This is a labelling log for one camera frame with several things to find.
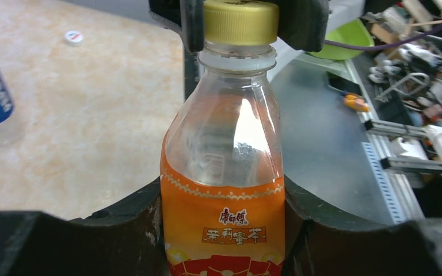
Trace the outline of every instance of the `smartphone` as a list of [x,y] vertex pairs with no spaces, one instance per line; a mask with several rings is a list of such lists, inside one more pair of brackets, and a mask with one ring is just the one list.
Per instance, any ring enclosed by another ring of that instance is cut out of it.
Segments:
[[360,85],[347,80],[331,72],[326,72],[328,85],[336,90],[347,91],[353,94],[362,95]]

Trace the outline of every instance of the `bottle cap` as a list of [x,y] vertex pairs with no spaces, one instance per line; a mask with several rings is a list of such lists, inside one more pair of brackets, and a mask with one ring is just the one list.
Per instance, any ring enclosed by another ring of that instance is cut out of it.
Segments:
[[266,45],[277,40],[279,7],[252,0],[204,1],[205,39],[238,46]]
[[76,30],[71,30],[65,33],[65,42],[68,45],[78,47],[82,45],[83,35]]

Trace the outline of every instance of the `wire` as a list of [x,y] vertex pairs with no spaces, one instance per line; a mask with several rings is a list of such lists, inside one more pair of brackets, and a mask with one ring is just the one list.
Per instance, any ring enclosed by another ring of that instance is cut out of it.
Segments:
[[346,48],[346,49],[359,50],[359,51],[380,51],[380,50],[385,50],[385,49],[390,49],[390,48],[398,47],[398,46],[401,46],[403,44],[410,43],[410,42],[416,41],[418,39],[422,39],[422,38],[424,38],[426,36],[429,36],[429,35],[432,35],[432,34],[434,35],[435,33],[439,32],[441,30],[442,30],[442,23],[438,24],[432,30],[429,30],[427,32],[419,34],[418,36],[411,37],[410,39],[402,40],[400,42],[391,43],[391,44],[373,46],[373,47],[349,45],[349,44],[340,43],[340,42],[336,42],[336,41],[329,41],[329,40],[325,40],[325,44],[333,45],[333,46],[338,46],[338,47]]

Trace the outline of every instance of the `purple cable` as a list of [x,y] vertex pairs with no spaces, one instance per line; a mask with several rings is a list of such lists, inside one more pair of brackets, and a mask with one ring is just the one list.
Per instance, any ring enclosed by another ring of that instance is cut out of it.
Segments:
[[346,49],[359,50],[359,51],[380,51],[380,50],[385,50],[385,49],[401,46],[402,44],[410,43],[410,42],[416,41],[418,39],[422,39],[426,36],[435,34],[441,30],[442,30],[442,23],[438,24],[432,30],[424,32],[418,36],[411,37],[410,39],[402,40],[400,42],[391,43],[391,44],[373,46],[373,47],[355,46],[355,45],[349,45],[349,44],[344,44],[344,43],[339,43],[339,42],[329,41],[329,40],[325,40],[325,44],[338,46],[338,47],[346,48]]

